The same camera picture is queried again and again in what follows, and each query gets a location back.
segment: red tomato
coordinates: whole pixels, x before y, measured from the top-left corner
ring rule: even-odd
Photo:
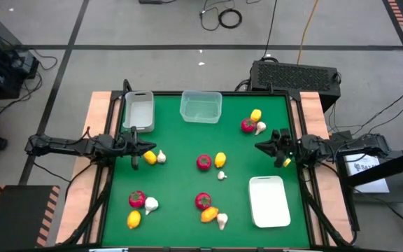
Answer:
[[[253,122],[250,118],[243,119],[241,123],[241,129],[245,133],[251,133],[256,128],[256,122]]]
[[[146,202],[146,196],[144,195],[144,192],[137,190],[130,193],[129,196],[130,206],[139,208],[142,207],[145,202]]]
[[[209,157],[208,155],[203,154],[197,158],[197,167],[202,171],[208,170],[211,166],[211,163],[211,157]]]
[[[201,192],[195,197],[195,206],[198,209],[205,210],[211,206],[211,196],[206,192]]]

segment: yellow pepper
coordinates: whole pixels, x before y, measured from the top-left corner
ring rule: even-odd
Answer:
[[[284,166],[284,167],[287,167],[291,162],[292,162],[292,160],[291,160],[290,158],[287,158],[287,159],[284,161],[283,166]]]
[[[157,156],[150,150],[144,153],[144,160],[146,160],[147,163],[154,165],[157,162]]]
[[[127,218],[127,226],[133,229],[139,226],[139,222],[141,222],[141,214],[137,210],[132,211]]]
[[[253,120],[253,122],[257,123],[259,122],[260,118],[262,117],[262,112],[259,109],[255,109],[253,110],[253,112],[251,112],[251,120]]]
[[[217,214],[218,214],[218,208],[210,206],[201,213],[201,221],[203,223],[208,223],[211,220],[215,219],[215,217],[217,217]]]
[[[227,156],[224,153],[217,153],[215,156],[215,167],[217,168],[222,168],[225,165],[225,162],[227,161]]]

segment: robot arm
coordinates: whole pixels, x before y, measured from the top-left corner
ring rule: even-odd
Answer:
[[[338,155],[364,153],[378,157],[386,157],[390,147],[385,137],[380,134],[366,134],[357,139],[345,141],[324,140],[315,135],[304,135],[298,141],[290,138],[288,129],[274,129],[268,141],[255,144],[255,147],[270,157],[276,158],[275,167],[286,167],[290,158],[295,156],[298,163],[313,165],[318,161]]]
[[[155,143],[142,141],[138,138],[138,132],[132,127],[128,132],[121,132],[117,139],[108,134],[100,134],[95,137],[79,140],[60,139],[36,134],[29,137],[26,148],[28,155],[37,157],[48,153],[76,155],[87,157],[91,160],[103,158],[132,156],[132,167],[138,169],[138,156],[156,147]]]

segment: black cable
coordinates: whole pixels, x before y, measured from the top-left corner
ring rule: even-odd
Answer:
[[[389,119],[389,120],[386,121],[386,122],[383,122],[383,123],[381,123],[381,124],[378,124],[378,125],[372,127],[372,128],[368,131],[368,133],[371,133],[372,130],[374,130],[375,128],[377,128],[377,127],[379,127],[379,126],[385,125],[385,124],[391,122],[392,120],[396,119],[398,116],[400,116],[400,114],[401,114],[402,112],[403,112],[403,109],[402,109],[395,117]]]
[[[247,86],[247,89],[248,89],[248,86],[250,85],[250,79],[246,79],[246,80],[241,81],[241,82],[236,86],[236,88],[234,89],[234,91],[235,91],[235,92],[238,92],[238,91],[240,90],[240,88],[241,88],[243,85],[246,85],[246,86]]]
[[[210,3],[210,4],[208,4],[208,5],[206,5],[207,3],[208,3],[208,0],[205,0],[205,2],[204,2],[204,5],[203,5],[203,10],[200,12],[200,14],[199,14],[199,16],[200,16],[200,24],[201,24],[201,27],[203,28],[203,29],[205,29],[206,31],[210,31],[210,32],[213,32],[213,31],[215,31],[217,28],[219,28],[219,26],[221,25],[221,16],[220,16],[220,12],[219,12],[219,10],[218,10],[218,8],[217,7],[212,7],[212,8],[208,8],[209,6],[214,6],[214,5],[216,5],[216,4],[221,4],[221,3],[227,3],[227,2],[233,2],[233,7],[231,7],[231,8],[228,8],[227,7],[227,9],[228,10],[232,10],[232,9],[234,9],[234,8],[236,8],[236,2],[234,1],[234,0],[224,0],[224,1],[217,1],[217,2],[215,2],[215,3]],[[218,17],[218,19],[219,19],[219,22],[218,22],[218,24],[214,27],[214,28],[206,28],[205,26],[204,26],[204,23],[203,23],[203,16],[204,16],[204,14],[205,13],[207,13],[207,12],[209,12],[209,11],[216,11],[216,16]]]
[[[236,13],[237,17],[239,17],[239,20],[237,21],[237,23],[236,23],[236,24],[233,24],[233,25],[225,24],[225,23],[223,22],[223,16],[224,16],[226,13]],[[241,14],[238,10],[235,10],[235,9],[232,9],[232,8],[228,8],[228,9],[222,11],[222,12],[218,15],[218,23],[219,23],[223,28],[226,28],[226,29],[234,29],[234,28],[238,27],[238,26],[242,23],[242,14]]]
[[[332,168],[330,165],[328,165],[328,164],[326,164],[326,163],[324,163],[324,162],[319,162],[322,166],[324,166],[324,167],[327,167],[327,168],[329,168],[331,171],[333,171],[336,175],[337,175],[337,177],[339,177],[339,179],[340,179],[340,175],[339,175],[339,172],[337,172],[334,168]]]
[[[78,172],[69,182],[68,187],[66,188],[66,191],[64,193],[64,200],[66,201],[67,197],[68,197],[68,191],[69,188],[71,188],[72,183],[76,180],[76,178],[78,178],[84,171],[88,170],[88,168],[90,168],[93,164],[90,162],[90,164],[88,166],[86,166],[85,168],[83,168],[80,172]]]
[[[269,31],[269,37],[267,38],[267,44],[265,46],[265,51],[264,51],[264,55],[262,56],[262,59],[265,57],[265,55],[267,54],[267,50],[269,48],[269,43],[270,43],[270,37],[271,37],[271,31],[273,29],[273,21],[274,21],[274,13],[276,12],[276,3],[278,2],[278,0],[274,0],[274,6],[273,6],[273,15],[271,17],[271,25],[270,25],[270,31]]]
[[[338,154],[338,152],[340,151],[341,148],[343,148],[343,147],[345,147],[345,146],[347,146],[347,145],[349,145],[349,144],[354,144],[356,141],[359,141],[359,140],[365,138],[365,137],[368,136],[368,135],[370,135],[370,133],[363,134],[363,135],[359,136],[358,138],[356,138],[356,139],[354,139],[354,140],[351,140],[351,141],[349,141],[349,142],[345,142],[344,144],[340,145],[340,146],[335,150],[335,152],[333,152],[334,155],[332,156],[332,163],[335,163],[335,162],[337,161],[337,154]]]
[[[54,56],[45,56],[45,55],[41,55],[41,54],[40,54],[37,50],[35,50],[35,49],[34,49],[34,52],[35,52],[38,56],[42,57],[43,59],[53,59],[53,60],[54,60],[54,64],[52,64],[52,66],[50,66],[50,67],[48,67],[48,68],[45,68],[45,67],[43,66],[43,64],[41,64],[41,61],[38,61],[38,63],[40,63],[40,67],[41,67],[43,70],[45,70],[45,71],[53,69],[53,68],[57,65],[57,63],[58,63],[58,61],[59,61],[59,60],[58,60],[56,57],[54,57]]]
[[[353,239],[349,244],[354,245],[356,241],[357,241],[357,231],[353,229]]]
[[[201,24],[201,27],[203,28],[203,29],[205,29],[206,31],[210,31],[210,32],[213,32],[213,31],[215,31],[219,26],[220,26],[220,23],[218,23],[214,28],[206,28],[205,26],[204,26],[204,24],[203,24],[203,15],[205,14],[205,13],[207,13],[207,12],[209,12],[209,11],[212,11],[212,10],[215,10],[216,12],[217,12],[217,16],[218,16],[218,8],[217,7],[212,7],[212,8],[210,8],[210,9],[208,9],[208,10],[203,10],[199,15],[200,15],[200,24]]]
[[[364,123],[363,125],[360,126],[360,129],[357,130],[356,132],[352,133],[352,135],[357,134],[360,130],[363,129],[364,126],[368,125],[370,122],[372,122],[374,119],[376,119],[377,116],[381,115],[384,111],[386,111],[387,109],[389,109],[390,107],[392,107],[394,104],[396,104],[398,101],[400,101],[403,98],[403,95],[401,95],[401,97],[397,98],[394,102],[392,102],[390,105],[388,105],[387,107],[385,107],[384,109],[382,109],[381,111],[379,111],[378,113],[374,114],[373,117],[371,119],[369,119],[366,123]]]
[[[396,210],[394,210],[394,209],[389,205],[389,203],[387,203],[386,201],[384,201],[384,200],[382,200],[382,199],[379,199],[379,198],[377,198],[377,197],[374,197],[374,196],[372,196],[372,195],[368,195],[368,194],[366,194],[366,193],[364,193],[364,192],[359,191],[358,189],[355,189],[355,188],[351,188],[351,189],[354,189],[354,190],[358,191],[361,195],[363,195],[363,196],[365,196],[365,197],[369,197],[369,198],[372,198],[373,200],[376,200],[376,201],[378,201],[378,202],[383,203],[383,204],[386,205],[395,215],[397,215],[397,217],[399,217],[399,218],[401,218],[401,219],[403,220],[403,215],[401,215],[399,212],[397,212]]]
[[[5,106],[0,106],[0,108],[2,108],[2,109],[0,110],[0,115],[1,115],[6,109],[10,108],[12,105],[16,104],[17,102],[25,102],[25,101],[31,99],[31,95],[32,95],[35,91],[37,91],[37,90],[39,90],[39,89],[41,88],[41,86],[43,85],[43,78],[41,77],[41,74],[40,74],[39,72],[36,72],[36,73],[35,73],[35,76],[38,76],[38,77],[39,77],[39,80],[38,80],[38,83],[36,84],[36,86],[34,87],[34,89],[30,90],[30,89],[27,87],[26,80],[27,80],[29,77],[31,77],[31,76],[32,76],[32,75],[28,76],[28,77],[23,81],[23,85],[25,86],[25,89],[27,90],[27,94],[23,95],[23,96],[22,96],[21,98],[19,98],[19,99],[16,99],[15,101],[11,101],[9,104],[7,104],[7,105],[5,105]]]
[[[337,126],[337,124],[335,123],[335,111],[336,111],[336,104],[334,104],[332,106],[332,111],[331,114],[329,114],[329,126],[331,127],[330,131],[339,133],[339,128],[347,128],[347,127],[360,127],[356,132],[352,133],[351,135],[355,135],[357,134],[364,126],[366,126],[367,124],[369,124],[371,121],[373,121],[377,116],[381,115],[385,110],[389,109],[391,106],[393,106],[394,104],[396,104],[400,99],[403,99],[403,95],[401,97],[399,97],[398,99],[396,99],[393,103],[391,103],[390,105],[388,105],[387,107],[385,107],[382,111],[379,111],[378,113],[374,114],[373,117],[371,119],[369,119],[365,124],[363,125],[347,125],[347,126]],[[330,118],[331,116],[334,118],[334,124],[331,123]]]
[[[346,161],[345,160],[345,162],[357,162],[357,161],[360,161],[360,160],[362,160],[364,157],[366,157],[367,156],[367,154],[364,154],[363,156],[361,156],[361,157],[359,157],[358,159],[356,159],[356,160],[349,160],[349,161]]]
[[[299,179],[300,179],[300,181],[301,182],[304,182],[304,183],[307,183],[307,182],[310,182],[312,179],[310,178],[310,176],[309,176],[309,178],[307,179],[307,180],[304,180],[303,178],[302,178],[302,176],[301,176],[301,174],[299,174]]]
[[[62,177],[62,176],[60,176],[60,175],[57,175],[57,174],[51,172],[50,170],[46,169],[45,167],[42,167],[41,165],[38,165],[38,164],[35,163],[35,162],[34,162],[34,165],[35,165],[36,167],[40,168],[40,169],[43,169],[45,172],[48,172],[49,174],[51,174],[51,175],[53,175],[53,176],[56,176],[56,177],[59,178],[59,179],[62,179],[63,181],[70,182],[70,181],[67,180],[66,178],[64,178],[64,177]]]

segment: black metal frame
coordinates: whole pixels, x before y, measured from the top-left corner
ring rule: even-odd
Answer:
[[[346,171],[346,164],[342,157],[339,157],[339,174],[341,181],[341,190],[344,194],[344,199],[346,203],[346,208],[351,216],[351,225],[355,231],[360,230],[358,225],[358,217],[354,206],[354,192],[352,187],[366,184],[372,181],[377,181],[379,179],[385,179],[390,176],[395,176],[403,172],[403,155],[393,158],[389,161],[382,162],[381,164],[372,167],[366,171],[362,171],[358,174],[349,176]],[[393,197],[387,195],[385,201],[388,202],[399,202],[398,200],[392,200]]]
[[[183,92],[182,91],[154,91],[153,94],[154,95],[168,95],[168,96],[181,96]],[[272,94],[268,93],[268,92],[220,92],[223,96],[282,96],[285,97],[285,105],[287,108],[287,113],[288,113],[288,120],[289,120],[289,124],[290,124],[290,131],[292,133],[293,136],[295,136],[295,138],[297,138],[296,135],[296,131],[295,131],[295,122],[293,120],[293,113],[292,113],[292,107],[290,104],[290,97],[288,95],[287,92],[282,91],[282,92],[273,92]],[[122,117],[123,114],[125,112],[125,100],[123,99],[122,95],[124,94],[123,91],[112,91],[112,95],[111,95],[111,100],[110,100],[110,106],[108,109],[108,114],[107,114],[107,119],[106,119],[106,126],[105,126],[105,130],[104,133],[107,134],[110,130],[110,126],[111,126],[111,122],[112,122],[112,117],[113,117],[113,109],[114,109],[114,105],[115,105],[115,100],[118,97],[120,98],[120,108],[119,108],[119,114],[118,114],[118,118],[117,118],[117,124],[116,124],[116,134],[119,133],[120,131],[120,126],[121,126],[121,122],[122,122]],[[299,123],[302,126],[302,134],[306,134],[306,123],[304,120],[304,114],[302,114],[302,107],[301,107],[301,103],[298,102],[297,104],[297,108],[298,108],[298,112],[301,111],[301,114],[299,115]],[[111,174],[114,173],[114,169],[115,169],[115,161],[114,163],[109,167],[108,172],[110,172]],[[92,201],[90,203],[90,206],[92,206],[94,204],[94,199],[97,198],[97,192],[99,192],[99,184],[100,184],[100,179],[101,179],[101,169],[98,168],[98,173],[100,173],[99,175],[96,175],[96,178],[94,180],[94,185],[93,185],[93,190],[92,190]],[[302,176],[304,178],[304,172],[303,172],[303,168],[301,166],[299,166],[297,164],[297,172],[298,175]],[[318,205],[321,207],[321,201],[320,201],[320,194],[319,194],[319,189],[318,189],[318,184],[316,183],[316,175],[315,175],[315,171],[311,170],[310,171],[311,174],[311,178],[313,178],[312,181],[314,181],[312,183],[312,188],[313,188],[313,196],[315,197],[315,199],[318,200]],[[313,234],[313,228],[312,228],[312,220],[311,220],[311,212],[309,209],[309,205],[307,204],[307,200],[306,200],[306,195],[303,194],[303,190],[301,189],[301,181],[299,184],[299,190],[300,190],[300,194],[302,197],[302,204],[303,204],[303,210],[304,210],[304,218],[306,221],[306,230],[307,230],[307,235],[309,238],[309,244],[310,247],[312,246],[316,246],[315,244],[315,238],[314,238],[314,234]],[[99,230],[98,230],[98,234],[97,234],[97,244],[101,244],[103,235],[104,235],[104,226],[105,226],[105,221],[106,221],[106,210],[108,208],[108,203],[110,200],[110,190],[108,191],[108,197],[107,200],[102,204],[102,212],[101,212],[101,219],[100,219],[100,224],[99,224]],[[325,228],[320,224],[320,230],[321,230],[321,235],[322,235],[322,239],[323,239],[323,244],[329,244],[328,240],[327,240],[327,235],[326,235],[326,231]],[[88,227],[87,232],[85,233],[84,236],[84,242],[88,242],[89,241],[89,237],[90,237],[90,232],[91,232],[91,225]],[[245,249],[244,251],[249,251],[252,250],[254,251],[255,249],[250,248],[250,249]]]

